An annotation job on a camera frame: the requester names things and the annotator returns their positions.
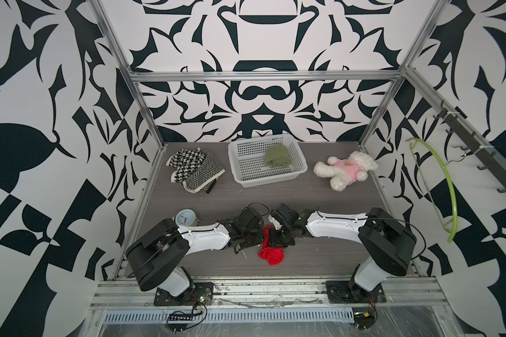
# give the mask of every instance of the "black cable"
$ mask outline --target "black cable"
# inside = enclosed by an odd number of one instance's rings
[[[173,240],[173,239],[175,239],[175,237],[177,237],[179,234],[181,234],[181,233],[179,233],[178,231],[175,231],[175,232],[173,232],[173,233],[171,233],[171,234],[168,234],[168,235],[169,235],[168,241],[169,241],[169,242],[170,242],[170,241],[172,241],[172,240]],[[161,247],[159,247],[159,248],[155,251],[155,253],[153,253],[153,254],[152,254],[152,256],[150,256],[150,257],[148,258],[148,260],[144,261],[144,263],[143,263],[143,264],[142,264],[139,268],[137,268],[135,271],[132,271],[132,272],[131,272],[128,276],[127,276],[127,278],[130,278],[133,274],[135,274],[136,272],[138,272],[139,270],[141,270],[141,268],[142,268],[142,267],[144,267],[144,266],[145,266],[148,262],[150,262],[150,260],[152,260],[152,259],[154,258],[154,256],[155,256],[157,253],[159,253],[159,251],[160,251],[160,250],[162,250],[163,248],[165,248],[165,246],[166,246],[166,245],[162,245]]]
[[[318,209],[317,209],[317,211],[316,211],[316,212],[317,212],[317,214],[318,214],[320,217],[322,217],[322,218],[324,218],[324,219],[344,219],[344,220],[368,220],[368,219],[375,220],[375,219],[377,219],[377,220],[395,220],[395,221],[403,222],[403,223],[405,223],[405,224],[407,224],[407,225],[409,225],[409,226],[412,226],[414,229],[416,229],[416,230],[418,231],[418,233],[420,234],[420,236],[421,236],[422,240],[424,240],[424,249],[422,249],[422,251],[421,251],[418,255],[416,255],[415,257],[411,257],[411,260],[414,260],[414,259],[416,259],[417,257],[420,257],[420,255],[422,255],[422,254],[425,252],[425,249],[427,249],[427,243],[426,243],[426,241],[425,241],[425,237],[424,237],[424,235],[422,234],[422,232],[420,232],[420,230],[419,230],[418,228],[416,228],[416,226],[412,225],[412,224],[411,224],[410,222],[408,222],[408,221],[401,220],[401,219],[394,219],[394,218],[378,218],[378,217],[363,218],[363,219],[357,219],[357,218],[347,218],[347,217],[327,217],[327,216],[322,216],[322,215],[320,215],[320,213],[319,213]]]
[[[206,317],[208,316],[208,308],[204,305],[204,303],[203,302],[198,302],[198,301],[197,301],[197,303],[200,303],[204,307],[204,311],[205,311],[204,317],[201,319],[201,321],[199,323],[197,323],[195,325],[192,325],[192,326],[189,326],[189,327],[183,329],[182,331],[185,331],[187,329],[196,327],[197,325],[199,325],[200,323],[202,323],[206,319]],[[193,308],[191,309],[191,314],[192,315],[193,315],[193,310],[194,309],[195,309],[195,303],[193,303]]]
[[[342,298],[342,297],[339,297],[336,295],[336,292],[333,290],[333,289],[330,289],[330,292],[332,293],[333,296],[337,297],[338,300],[341,300],[341,301],[344,301],[344,302],[351,302],[351,303],[359,303],[358,300],[355,300],[355,299],[352,299],[352,298]]]
[[[259,202],[252,202],[252,203],[250,203],[250,204],[248,205],[248,207],[249,207],[249,206],[251,206],[251,205],[253,205],[253,204],[259,204],[259,205],[264,206],[264,208],[266,208],[266,210],[268,211],[268,213],[264,213],[264,214],[263,214],[263,215],[261,215],[261,216],[265,216],[265,215],[270,214],[270,209],[269,209],[269,208],[268,208],[265,204],[262,204],[262,203],[259,203]]]
[[[422,237],[422,240],[424,240],[424,249],[422,249],[422,251],[416,255],[415,257],[411,257],[411,260],[414,260],[416,259],[417,257],[420,257],[420,255],[422,255],[424,252],[425,252],[425,249],[427,249],[427,243],[425,242],[425,237],[424,235],[420,232],[420,230],[418,228],[416,228],[416,226],[412,225],[411,223],[409,224],[410,226],[412,226],[414,229],[416,229],[418,231],[418,233],[420,234],[420,236]]]

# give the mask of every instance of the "red cloth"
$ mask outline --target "red cloth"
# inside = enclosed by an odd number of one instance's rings
[[[268,246],[268,238],[270,237],[270,227],[264,227],[264,241],[262,242],[262,250],[258,253],[259,258],[268,261],[270,266],[280,264],[285,257],[283,248],[272,248]]]

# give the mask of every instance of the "white plastic basket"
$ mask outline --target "white plastic basket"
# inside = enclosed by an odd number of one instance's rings
[[[283,143],[289,149],[288,167],[270,167],[264,163],[266,149]],[[243,187],[253,187],[296,178],[308,170],[298,142],[289,134],[265,136],[234,141],[229,144],[232,175]]]

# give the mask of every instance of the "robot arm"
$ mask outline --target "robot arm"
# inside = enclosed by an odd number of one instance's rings
[[[294,245],[297,237],[337,237],[364,244],[370,257],[354,271],[345,292],[354,301],[369,298],[389,275],[405,276],[416,245],[411,230],[379,208],[343,215],[314,210],[302,213],[281,204],[268,217],[274,224],[268,246]]]
[[[178,226],[165,219],[126,250],[126,258],[142,291],[160,287],[178,296],[191,284],[178,264],[188,254],[203,250],[256,246],[263,240],[262,216],[253,208],[244,208],[236,217],[210,226]]]
[[[378,208],[354,215],[314,210],[299,214],[281,204],[268,219],[275,226],[270,229],[270,247],[294,245],[297,237],[323,236],[364,244],[370,257],[356,268],[345,291],[354,301],[369,298],[389,275],[405,276],[416,244],[409,229]],[[252,208],[210,226],[177,226],[172,219],[165,219],[131,245],[126,258],[142,291],[160,287],[176,297],[191,284],[189,276],[177,267],[185,255],[230,247],[237,253],[262,243],[262,227],[262,216]]]

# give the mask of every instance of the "white plush toy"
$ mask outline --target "white plush toy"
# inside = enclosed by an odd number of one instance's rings
[[[353,182],[367,179],[367,171],[376,170],[379,165],[369,154],[354,151],[347,159],[328,158],[328,165],[318,162],[313,172],[321,178],[331,178],[330,186],[341,192]]]

